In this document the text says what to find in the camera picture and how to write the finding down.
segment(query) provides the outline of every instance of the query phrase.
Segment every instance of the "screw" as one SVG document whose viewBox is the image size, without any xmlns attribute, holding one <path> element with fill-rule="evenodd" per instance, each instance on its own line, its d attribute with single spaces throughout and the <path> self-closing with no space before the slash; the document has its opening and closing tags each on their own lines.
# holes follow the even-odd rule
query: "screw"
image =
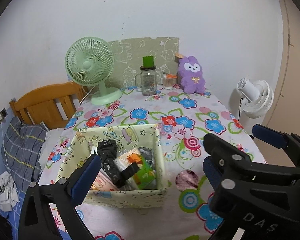
<svg viewBox="0 0 300 240">
<path fill-rule="evenodd" d="M 58 180 L 58 183 L 59 184 L 65 184 L 67 182 L 67 179 L 66 178 L 60 178 L 59 180 Z"/>
<path fill-rule="evenodd" d="M 221 186 L 225 189 L 233 189 L 235 187 L 235 182 L 231 179 L 224 179 L 221 181 Z"/>
<path fill-rule="evenodd" d="M 34 187 L 35 185 L 37 185 L 37 183 L 35 181 L 30 182 L 29 187 Z"/>
<path fill-rule="evenodd" d="M 241 161 L 242 157 L 238 154 L 234 154 L 234 155 L 232 155 L 232 159 L 234 159 L 235 161 Z"/>
</svg>

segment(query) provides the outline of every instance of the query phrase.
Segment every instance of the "orange lid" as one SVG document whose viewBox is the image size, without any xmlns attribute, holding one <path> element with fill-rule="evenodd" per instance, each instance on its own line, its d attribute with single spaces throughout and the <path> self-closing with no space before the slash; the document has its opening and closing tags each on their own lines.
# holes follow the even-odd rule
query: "orange lid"
<svg viewBox="0 0 300 240">
<path fill-rule="evenodd" d="M 172 74 L 167 74 L 167 78 L 177 78 L 176 75 L 172 75 Z"/>
</svg>

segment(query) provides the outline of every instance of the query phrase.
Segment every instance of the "plaid pillowcase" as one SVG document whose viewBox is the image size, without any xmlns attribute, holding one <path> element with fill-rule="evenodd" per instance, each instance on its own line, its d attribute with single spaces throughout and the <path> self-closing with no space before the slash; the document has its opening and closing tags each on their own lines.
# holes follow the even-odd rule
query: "plaid pillowcase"
<svg viewBox="0 0 300 240">
<path fill-rule="evenodd" d="M 40 125 L 21 123 L 14 117 L 4 136 L 1 154 L 17 187 L 26 192 L 31 181 L 38 182 L 41 175 L 40 150 L 46 130 Z"/>
</svg>

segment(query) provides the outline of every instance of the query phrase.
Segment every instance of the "green lid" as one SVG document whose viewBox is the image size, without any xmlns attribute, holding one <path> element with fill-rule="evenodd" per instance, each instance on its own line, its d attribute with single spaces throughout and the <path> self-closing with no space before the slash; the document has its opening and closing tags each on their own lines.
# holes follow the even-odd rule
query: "green lid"
<svg viewBox="0 0 300 240">
<path fill-rule="evenodd" d="M 149 67 L 153 67 L 154 66 L 153 56 L 143 57 L 142 61 L 143 61 L 143 67 L 144 68 L 149 68 Z"/>
</svg>

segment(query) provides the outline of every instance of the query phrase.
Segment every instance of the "glass mug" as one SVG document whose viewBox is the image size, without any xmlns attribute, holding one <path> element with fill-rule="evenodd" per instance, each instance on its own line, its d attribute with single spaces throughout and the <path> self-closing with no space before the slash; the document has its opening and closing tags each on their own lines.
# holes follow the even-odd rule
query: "glass mug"
<svg viewBox="0 0 300 240">
<path fill-rule="evenodd" d="M 157 73 L 155 68 L 141 70 L 141 72 L 135 76 L 135 82 L 137 91 L 141 91 L 144 96 L 151 96 L 157 93 Z"/>
</svg>

